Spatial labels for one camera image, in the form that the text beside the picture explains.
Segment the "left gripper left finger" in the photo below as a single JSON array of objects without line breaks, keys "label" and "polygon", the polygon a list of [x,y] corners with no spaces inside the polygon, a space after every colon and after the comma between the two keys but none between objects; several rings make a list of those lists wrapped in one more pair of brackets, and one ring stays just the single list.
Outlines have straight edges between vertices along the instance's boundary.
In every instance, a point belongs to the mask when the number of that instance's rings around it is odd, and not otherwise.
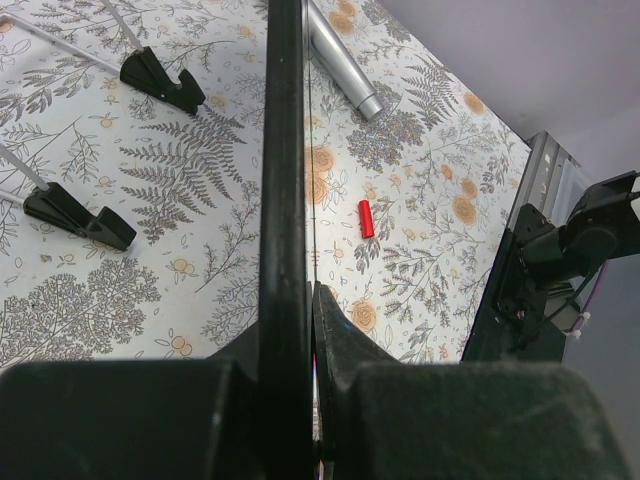
[{"label": "left gripper left finger", "polygon": [[204,360],[30,362],[1,377],[5,479],[259,479],[257,331]]}]

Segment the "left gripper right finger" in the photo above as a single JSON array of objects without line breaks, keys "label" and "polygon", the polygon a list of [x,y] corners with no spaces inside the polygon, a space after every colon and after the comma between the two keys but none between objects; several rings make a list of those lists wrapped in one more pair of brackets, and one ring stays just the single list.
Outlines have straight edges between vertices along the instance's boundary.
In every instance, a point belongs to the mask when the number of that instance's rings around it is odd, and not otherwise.
[{"label": "left gripper right finger", "polygon": [[408,365],[316,284],[321,458],[332,479],[628,479],[588,383],[552,363]]}]

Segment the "red marker cap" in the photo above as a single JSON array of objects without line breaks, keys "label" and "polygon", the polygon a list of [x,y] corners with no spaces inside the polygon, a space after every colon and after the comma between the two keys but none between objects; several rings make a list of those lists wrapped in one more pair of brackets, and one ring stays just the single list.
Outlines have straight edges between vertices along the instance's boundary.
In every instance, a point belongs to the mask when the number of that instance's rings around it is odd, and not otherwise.
[{"label": "red marker cap", "polygon": [[363,239],[375,236],[373,215],[368,200],[361,200],[358,204],[361,234]]}]

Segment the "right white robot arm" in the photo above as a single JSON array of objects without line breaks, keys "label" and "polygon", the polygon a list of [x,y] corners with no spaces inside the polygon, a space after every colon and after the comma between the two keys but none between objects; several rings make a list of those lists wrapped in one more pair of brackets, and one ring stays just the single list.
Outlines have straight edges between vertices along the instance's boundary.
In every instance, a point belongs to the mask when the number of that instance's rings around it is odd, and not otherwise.
[{"label": "right white robot arm", "polygon": [[540,288],[586,277],[608,260],[639,253],[639,173],[587,188],[565,225],[526,242],[520,260]]}]

